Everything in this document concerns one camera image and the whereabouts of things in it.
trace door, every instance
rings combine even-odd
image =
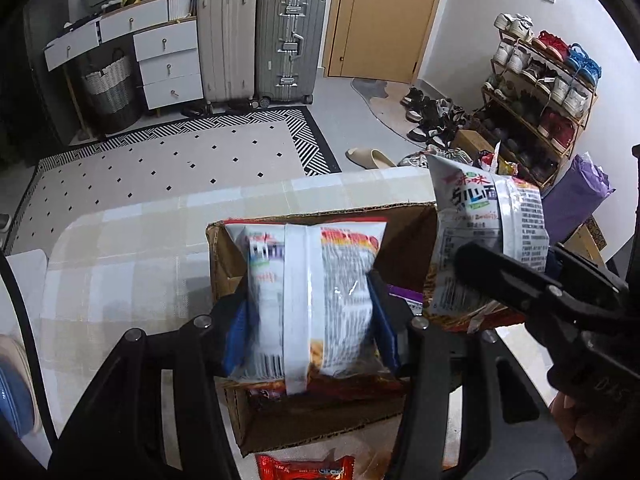
[[[329,76],[410,83],[434,0],[340,0]]]

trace white snack bag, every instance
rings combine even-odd
[[[309,371],[346,377],[376,365],[366,273],[386,222],[313,226],[228,222],[247,260],[252,339],[240,383],[285,381],[306,390]]]
[[[443,316],[446,322],[488,301],[456,280],[453,259],[460,246],[474,240],[543,272],[549,236],[536,186],[439,156],[430,155],[428,163],[438,205],[438,235],[431,257],[435,290],[427,314]]]

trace beige slipper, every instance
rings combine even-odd
[[[386,168],[396,167],[396,165],[389,160],[388,156],[380,150],[350,148],[344,155],[346,155],[351,162],[362,166],[366,170],[386,170]]]
[[[33,402],[33,429],[31,433],[38,433],[42,426],[40,419],[40,412],[38,410],[38,403],[36,402],[36,393],[33,389],[33,380],[31,380],[31,372],[29,370],[29,363],[27,361],[27,354],[24,348],[15,339],[0,335],[0,355],[9,359],[9,362],[18,370],[18,373],[22,377],[31,394],[31,401]]]

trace door frame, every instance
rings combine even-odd
[[[331,64],[331,54],[334,49],[335,27],[338,23],[340,1],[341,0],[331,0],[331,4],[329,5],[329,19],[326,24],[326,32],[324,35],[324,52],[322,53],[324,77],[329,77],[329,65]],[[420,66],[422,65],[422,60],[424,59],[424,53],[427,50],[427,43],[429,43],[429,38],[431,36],[431,30],[433,29],[433,22],[436,17],[436,11],[438,9],[439,3],[440,0],[433,0],[429,22],[427,23],[427,28],[424,31],[424,37],[422,38],[422,46],[420,47],[420,52],[418,53],[418,59],[415,60],[415,68],[411,78],[412,84],[415,84],[418,79],[418,73],[420,72]]]

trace screw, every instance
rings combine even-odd
[[[484,332],[482,332],[482,339],[489,343],[495,343],[498,341],[498,335],[495,333],[495,330],[484,330]]]
[[[562,298],[562,290],[555,285],[549,285],[548,291],[551,292],[556,298]]]
[[[418,330],[426,330],[429,326],[429,320],[424,316],[416,316],[411,320],[411,326]]]
[[[207,316],[206,314],[204,316],[198,316],[193,320],[193,324],[198,328],[208,328],[211,326],[211,316]]]
[[[129,330],[124,333],[124,339],[131,342],[137,341],[141,337],[142,330],[140,330],[139,328],[129,328]]]

